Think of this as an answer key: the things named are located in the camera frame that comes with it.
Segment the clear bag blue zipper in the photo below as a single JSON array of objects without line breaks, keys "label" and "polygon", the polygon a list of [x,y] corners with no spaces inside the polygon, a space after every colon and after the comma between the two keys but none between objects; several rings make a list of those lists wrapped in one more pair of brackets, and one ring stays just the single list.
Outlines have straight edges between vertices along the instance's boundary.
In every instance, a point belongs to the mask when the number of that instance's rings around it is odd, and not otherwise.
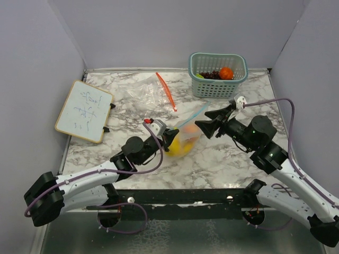
[{"label": "clear bag blue zipper", "polygon": [[195,107],[187,119],[177,122],[173,127],[174,129],[179,129],[179,133],[176,135],[176,137],[179,137],[181,141],[190,138],[197,138],[198,141],[200,139],[200,136],[203,134],[202,131],[199,136],[187,135],[186,133],[184,133],[183,127],[186,124],[195,123],[195,121],[203,120],[204,113],[208,110],[209,105],[210,103],[204,103],[202,106]]}]

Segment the yellow fake lemon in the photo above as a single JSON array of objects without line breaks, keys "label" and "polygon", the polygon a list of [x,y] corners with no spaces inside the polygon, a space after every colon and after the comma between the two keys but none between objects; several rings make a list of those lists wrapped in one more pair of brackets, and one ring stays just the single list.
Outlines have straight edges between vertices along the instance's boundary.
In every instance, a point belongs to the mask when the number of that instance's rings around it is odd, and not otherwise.
[{"label": "yellow fake lemon", "polygon": [[175,137],[165,154],[170,157],[183,157],[193,149],[196,141],[197,138],[190,138],[181,141],[179,137]]}]

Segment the clear bag red zipper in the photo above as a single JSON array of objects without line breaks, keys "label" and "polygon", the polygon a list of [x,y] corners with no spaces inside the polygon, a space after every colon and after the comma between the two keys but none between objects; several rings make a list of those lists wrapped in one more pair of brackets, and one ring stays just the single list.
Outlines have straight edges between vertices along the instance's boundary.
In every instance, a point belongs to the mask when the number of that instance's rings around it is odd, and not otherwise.
[{"label": "clear bag red zipper", "polygon": [[177,112],[170,89],[158,72],[136,83],[119,85],[119,90],[124,102],[138,111]]}]

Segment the red fake grapes bunch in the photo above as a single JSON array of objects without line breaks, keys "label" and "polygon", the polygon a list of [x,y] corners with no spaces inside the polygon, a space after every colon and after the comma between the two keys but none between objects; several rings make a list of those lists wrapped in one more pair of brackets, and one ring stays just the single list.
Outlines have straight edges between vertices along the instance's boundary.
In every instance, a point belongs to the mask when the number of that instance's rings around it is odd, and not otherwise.
[{"label": "red fake grapes bunch", "polygon": [[213,79],[213,80],[220,80],[219,72],[218,71],[212,71],[212,72],[201,72],[199,73],[202,75],[205,79]]}]

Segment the orange fake pumpkin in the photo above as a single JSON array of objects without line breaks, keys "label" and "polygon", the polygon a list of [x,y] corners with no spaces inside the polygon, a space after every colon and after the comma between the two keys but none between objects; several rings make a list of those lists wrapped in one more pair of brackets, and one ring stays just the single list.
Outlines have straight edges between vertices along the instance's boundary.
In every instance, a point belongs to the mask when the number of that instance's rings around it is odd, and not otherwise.
[{"label": "orange fake pumpkin", "polygon": [[234,73],[231,68],[229,67],[223,67],[219,71],[219,77],[222,80],[232,80],[234,76]]}]

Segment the orange fake peach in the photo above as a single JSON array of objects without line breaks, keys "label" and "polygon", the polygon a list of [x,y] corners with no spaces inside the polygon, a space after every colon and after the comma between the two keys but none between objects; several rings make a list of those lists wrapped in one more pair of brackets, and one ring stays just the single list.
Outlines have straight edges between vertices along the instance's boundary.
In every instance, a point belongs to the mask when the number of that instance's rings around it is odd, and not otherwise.
[{"label": "orange fake peach", "polygon": [[194,123],[186,124],[183,131],[187,135],[199,136],[201,134],[201,130]]}]

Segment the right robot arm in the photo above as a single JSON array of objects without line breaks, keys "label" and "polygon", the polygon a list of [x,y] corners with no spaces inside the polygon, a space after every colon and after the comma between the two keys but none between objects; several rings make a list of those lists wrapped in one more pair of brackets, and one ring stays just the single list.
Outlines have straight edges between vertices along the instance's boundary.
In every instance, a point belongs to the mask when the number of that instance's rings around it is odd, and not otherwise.
[{"label": "right robot arm", "polygon": [[251,153],[251,161],[260,170],[288,186],[298,198],[279,193],[265,182],[255,179],[245,189],[244,203],[272,207],[297,220],[309,229],[320,243],[334,248],[338,244],[338,198],[324,190],[293,163],[287,151],[273,142],[276,128],[267,116],[257,115],[245,126],[232,114],[235,106],[229,105],[205,112],[207,121],[195,124],[205,136],[227,135],[235,145],[242,145]]}]

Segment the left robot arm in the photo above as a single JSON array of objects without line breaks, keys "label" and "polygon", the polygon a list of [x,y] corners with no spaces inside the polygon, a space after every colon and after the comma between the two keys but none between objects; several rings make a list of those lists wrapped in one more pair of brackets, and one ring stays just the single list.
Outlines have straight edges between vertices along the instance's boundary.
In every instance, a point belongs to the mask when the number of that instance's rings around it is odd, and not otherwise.
[{"label": "left robot arm", "polygon": [[164,152],[178,135],[177,129],[150,130],[150,137],[130,137],[109,160],[83,172],[55,176],[46,172],[24,194],[25,217],[36,227],[54,221],[61,213],[87,206],[107,209],[118,203],[114,183],[132,175],[148,174],[163,163]]}]

